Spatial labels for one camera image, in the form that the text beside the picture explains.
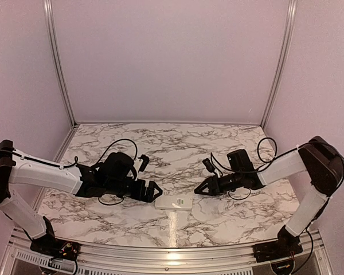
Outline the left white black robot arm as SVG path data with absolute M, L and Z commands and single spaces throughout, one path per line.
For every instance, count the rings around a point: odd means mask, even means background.
M 123 152 L 103 154 L 91 166 L 63 165 L 30 156 L 13 147 L 11 140 L 0 143 L 0 211 L 22 227 L 29 239 L 49 255 L 61 250 L 48 219 L 38 215 L 11 187 L 26 184 L 66 192 L 80 198 L 115 195 L 151 203 L 163 194 L 154 181 L 139 178 L 149 163 L 146 155 L 130 157 Z

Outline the white remote control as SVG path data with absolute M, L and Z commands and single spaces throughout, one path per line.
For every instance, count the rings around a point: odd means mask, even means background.
M 161 210 L 191 210 L 193 207 L 192 196 L 163 195 L 155 200 L 155 208 Z

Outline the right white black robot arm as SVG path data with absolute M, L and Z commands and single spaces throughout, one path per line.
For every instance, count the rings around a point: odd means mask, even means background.
M 204 159 L 212 175 L 194 189 L 195 194 L 218 196 L 238 188 L 255 191 L 283 179 L 308 181 L 298 208 L 272 245 L 272 251 L 279 257 L 286 256 L 295 247 L 299 236 L 319 218 L 344 181 L 344 157 L 320 136 L 266 161 L 260 168 L 254 168 L 244 149 L 228 153 L 227 158 L 229 173 L 222 176 L 216 173 L 214 158 Z

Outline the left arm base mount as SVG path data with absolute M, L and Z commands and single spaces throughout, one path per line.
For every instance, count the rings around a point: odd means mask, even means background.
M 65 259 L 70 261 L 77 260 L 80 251 L 78 242 L 56 239 L 54 242 L 32 241 L 30 249 L 55 259 Z

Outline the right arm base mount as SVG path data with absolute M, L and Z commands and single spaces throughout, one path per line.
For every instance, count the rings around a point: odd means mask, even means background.
M 294 255 L 302 252 L 302 244 L 297 242 L 291 246 L 280 245 L 279 241 L 259 243 L 253 246 L 253 254 L 257 262 L 293 257 Z

